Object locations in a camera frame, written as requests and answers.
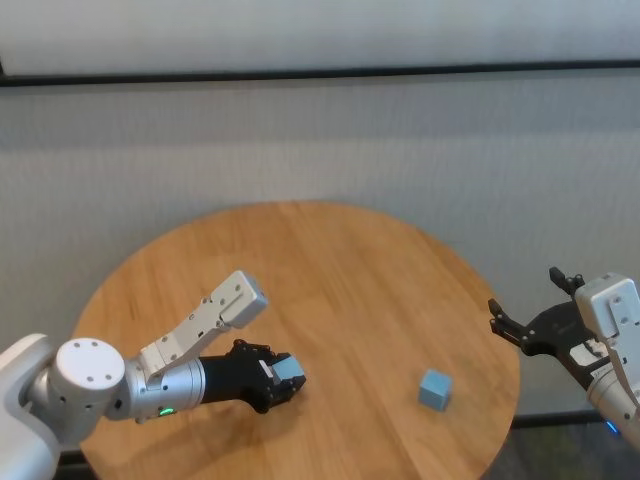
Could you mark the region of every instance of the wooden table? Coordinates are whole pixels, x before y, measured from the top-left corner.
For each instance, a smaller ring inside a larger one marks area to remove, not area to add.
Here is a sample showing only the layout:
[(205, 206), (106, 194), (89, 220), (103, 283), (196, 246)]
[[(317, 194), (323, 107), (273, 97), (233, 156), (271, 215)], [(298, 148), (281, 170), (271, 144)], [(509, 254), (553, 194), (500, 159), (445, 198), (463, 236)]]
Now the wooden table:
[[(389, 216), (326, 203), (263, 204), (158, 238), (94, 294), (75, 336), (130, 357), (244, 269), (270, 305), (221, 337), (293, 353), (307, 384), (267, 415), (242, 402), (140, 426), (103, 420), (82, 450), (101, 479), (464, 479), (498, 453), (519, 389), (515, 350), (489, 330), (486, 283), (448, 247)], [(422, 375), (453, 377), (444, 413)]]

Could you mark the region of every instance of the gray wall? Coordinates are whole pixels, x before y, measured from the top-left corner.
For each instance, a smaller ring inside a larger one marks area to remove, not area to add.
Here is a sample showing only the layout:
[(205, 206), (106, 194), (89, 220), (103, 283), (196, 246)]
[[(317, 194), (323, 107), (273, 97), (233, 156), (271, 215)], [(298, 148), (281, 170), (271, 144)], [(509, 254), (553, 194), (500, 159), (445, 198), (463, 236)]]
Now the gray wall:
[[(0, 347), (32, 331), (63, 340), (137, 248), (265, 200), (344, 201), (420, 225), (523, 321), (562, 298), (550, 264), (640, 278), (639, 77), (0, 90)], [(521, 409), (582, 405), (540, 362), (523, 367)]]

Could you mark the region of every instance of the white wall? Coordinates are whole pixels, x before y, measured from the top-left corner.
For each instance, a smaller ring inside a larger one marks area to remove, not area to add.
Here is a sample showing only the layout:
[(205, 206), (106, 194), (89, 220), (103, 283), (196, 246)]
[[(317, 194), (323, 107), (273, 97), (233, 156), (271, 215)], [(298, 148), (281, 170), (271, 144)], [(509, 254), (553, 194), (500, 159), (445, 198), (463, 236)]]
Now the white wall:
[[(137, 248), (264, 200), (344, 201), (416, 223), (523, 321), (562, 299), (551, 264), (640, 278), (639, 80), (583, 71), (0, 90), (0, 346), (34, 330), (64, 339)], [(583, 403), (539, 363), (524, 367), (521, 409)]]
[(3, 0), (9, 75), (628, 60), (638, 4), (601, 0)]

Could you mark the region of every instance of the metal cylinder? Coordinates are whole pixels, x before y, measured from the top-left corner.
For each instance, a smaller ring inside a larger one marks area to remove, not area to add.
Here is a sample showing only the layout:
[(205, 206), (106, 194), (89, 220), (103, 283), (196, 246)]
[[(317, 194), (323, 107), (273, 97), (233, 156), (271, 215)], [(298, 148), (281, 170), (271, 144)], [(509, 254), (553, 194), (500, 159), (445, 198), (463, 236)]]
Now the metal cylinder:
[(587, 397), (600, 414), (611, 421), (622, 436), (640, 451), (640, 418), (611, 365), (598, 375), (587, 390)]
[(147, 379), (137, 359), (126, 362), (120, 390), (106, 412), (111, 420), (135, 418), (138, 423), (200, 404), (205, 377), (200, 360), (179, 365)]

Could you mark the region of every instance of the small cube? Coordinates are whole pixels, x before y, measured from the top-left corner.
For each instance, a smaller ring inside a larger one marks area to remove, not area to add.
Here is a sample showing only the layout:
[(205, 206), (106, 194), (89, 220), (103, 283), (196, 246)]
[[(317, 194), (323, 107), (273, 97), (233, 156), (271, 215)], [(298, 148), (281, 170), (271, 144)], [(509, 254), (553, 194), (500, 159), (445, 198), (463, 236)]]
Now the small cube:
[(271, 365), (273, 372), (280, 380), (288, 380), (293, 377), (304, 376), (304, 370), (294, 356), (280, 360), (278, 363)]
[(427, 407), (442, 412), (449, 401), (452, 383), (448, 375), (437, 370), (429, 370), (422, 377), (422, 382), (420, 382), (418, 401)]

